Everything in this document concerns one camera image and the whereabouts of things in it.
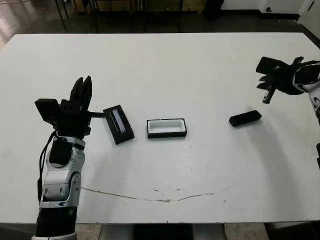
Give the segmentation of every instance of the black rectangular object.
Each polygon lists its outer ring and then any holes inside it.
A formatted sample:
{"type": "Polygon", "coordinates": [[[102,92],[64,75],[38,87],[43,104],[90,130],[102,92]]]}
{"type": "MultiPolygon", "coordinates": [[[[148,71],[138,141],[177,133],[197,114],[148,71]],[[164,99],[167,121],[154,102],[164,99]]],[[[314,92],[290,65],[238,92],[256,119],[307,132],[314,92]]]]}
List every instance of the black rectangular object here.
{"type": "Polygon", "coordinates": [[[115,144],[135,137],[130,123],[120,105],[103,110],[115,144]]]}
{"type": "Polygon", "coordinates": [[[147,129],[148,139],[185,137],[187,135],[187,126],[184,118],[166,118],[166,119],[147,120],[146,129],[147,129]],[[155,126],[155,129],[158,129],[158,131],[152,130],[151,128],[152,122],[157,125],[155,126]]]}
{"type": "Polygon", "coordinates": [[[229,122],[233,127],[238,127],[243,124],[248,124],[254,121],[258,121],[261,118],[261,114],[257,110],[248,111],[239,115],[230,117],[229,122]]]}

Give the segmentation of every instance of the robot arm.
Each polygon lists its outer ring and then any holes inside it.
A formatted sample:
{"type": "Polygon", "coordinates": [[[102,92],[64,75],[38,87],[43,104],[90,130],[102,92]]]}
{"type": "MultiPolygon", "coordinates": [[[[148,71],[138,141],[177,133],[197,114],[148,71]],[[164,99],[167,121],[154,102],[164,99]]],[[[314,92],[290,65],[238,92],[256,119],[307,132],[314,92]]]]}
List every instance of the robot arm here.
{"type": "Polygon", "coordinates": [[[257,88],[266,90],[263,103],[269,104],[276,90],[289,95],[308,93],[315,115],[320,121],[320,61],[302,63],[297,57],[291,65],[262,57],[256,71],[265,74],[257,88]]]}
{"type": "Polygon", "coordinates": [[[85,162],[84,136],[90,134],[91,118],[103,113],[89,112],[92,95],[90,76],[79,78],[69,100],[59,105],[55,99],[39,99],[35,105],[43,120],[53,125],[39,162],[39,215],[32,240],[76,240],[75,224],[81,189],[81,170],[85,162]],[[47,147],[53,140],[51,150],[47,147]],[[47,175],[42,181],[44,163],[47,175]]]}

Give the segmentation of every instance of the crack on table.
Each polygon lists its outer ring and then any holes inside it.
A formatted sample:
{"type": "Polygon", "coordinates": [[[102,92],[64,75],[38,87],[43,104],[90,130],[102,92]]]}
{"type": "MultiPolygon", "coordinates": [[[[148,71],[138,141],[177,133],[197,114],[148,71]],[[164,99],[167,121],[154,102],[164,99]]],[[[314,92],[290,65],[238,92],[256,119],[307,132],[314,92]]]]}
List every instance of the crack on table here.
{"type": "Polygon", "coordinates": [[[86,188],[83,186],[81,188],[84,190],[87,190],[89,192],[93,192],[93,193],[97,193],[97,194],[104,194],[104,195],[109,195],[109,196],[114,196],[114,197],[119,197],[119,198],[124,198],[124,199],[133,199],[133,200],[148,201],[148,202],[171,203],[171,202],[179,202],[179,201],[183,201],[183,200],[191,199],[191,198],[220,194],[220,193],[223,193],[224,191],[228,190],[229,188],[233,187],[234,185],[236,185],[236,184],[232,184],[232,185],[222,189],[219,192],[208,192],[208,193],[203,193],[203,194],[195,194],[195,195],[186,196],[186,197],[183,197],[180,199],[147,199],[147,198],[126,196],[126,195],[121,195],[121,194],[116,194],[116,193],[111,193],[111,192],[104,192],[104,191],[100,191],[100,190],[94,190],[94,189],[86,188]]]}

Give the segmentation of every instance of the white table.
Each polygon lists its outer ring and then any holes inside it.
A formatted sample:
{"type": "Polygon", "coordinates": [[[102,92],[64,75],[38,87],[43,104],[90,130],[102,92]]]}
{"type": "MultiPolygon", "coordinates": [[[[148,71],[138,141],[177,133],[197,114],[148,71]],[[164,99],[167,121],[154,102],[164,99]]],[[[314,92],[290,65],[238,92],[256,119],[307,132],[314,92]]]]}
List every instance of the white table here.
{"type": "Polygon", "coordinates": [[[262,56],[291,63],[320,51],[302,33],[16,35],[0,52],[0,223],[38,216],[38,161],[53,129],[34,101],[68,99],[87,75],[89,110],[121,104],[135,138],[115,145],[106,121],[91,121],[78,223],[320,219],[318,121],[306,94],[262,103],[262,56]],[[260,122],[230,126],[252,109],[260,122]],[[186,138],[147,139],[158,118],[185,118],[186,138]]]}

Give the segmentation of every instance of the black cable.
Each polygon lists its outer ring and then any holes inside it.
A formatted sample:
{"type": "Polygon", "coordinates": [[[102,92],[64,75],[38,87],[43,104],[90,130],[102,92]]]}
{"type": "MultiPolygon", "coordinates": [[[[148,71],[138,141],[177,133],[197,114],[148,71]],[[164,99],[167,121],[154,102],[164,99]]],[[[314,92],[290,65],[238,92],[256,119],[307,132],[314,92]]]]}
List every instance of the black cable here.
{"type": "Polygon", "coordinates": [[[38,189],[38,200],[39,203],[41,202],[41,197],[42,197],[42,173],[44,171],[44,166],[45,166],[45,160],[46,160],[46,154],[47,154],[47,148],[48,145],[50,144],[50,142],[52,141],[52,139],[57,136],[57,131],[55,130],[51,133],[46,145],[44,146],[41,154],[40,154],[40,159],[39,159],[39,179],[37,180],[37,189],[38,189]]]}

